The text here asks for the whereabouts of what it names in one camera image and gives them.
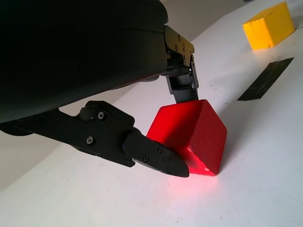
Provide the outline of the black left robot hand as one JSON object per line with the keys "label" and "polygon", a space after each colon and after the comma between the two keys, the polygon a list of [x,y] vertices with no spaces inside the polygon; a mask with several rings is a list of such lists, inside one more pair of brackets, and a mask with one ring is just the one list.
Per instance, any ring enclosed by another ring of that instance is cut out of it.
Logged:
{"label": "black left robot hand", "polygon": [[194,47],[168,26],[158,0],[3,0],[0,129],[38,134],[132,167],[188,177],[175,151],[105,101],[75,116],[62,106],[136,82],[167,78],[177,103],[198,99]]}

